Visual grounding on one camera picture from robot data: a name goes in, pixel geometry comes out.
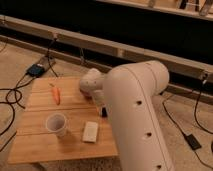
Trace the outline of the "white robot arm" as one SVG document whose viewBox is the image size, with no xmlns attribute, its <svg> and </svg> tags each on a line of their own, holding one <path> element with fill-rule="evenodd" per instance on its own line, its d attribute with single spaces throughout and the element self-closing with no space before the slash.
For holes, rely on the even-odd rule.
<svg viewBox="0 0 213 171">
<path fill-rule="evenodd" d="M 152 102 L 168 83 L 168 69 L 156 60 L 107 74 L 92 68 L 80 78 L 80 92 L 107 111 L 123 171 L 175 171 Z"/>
</svg>

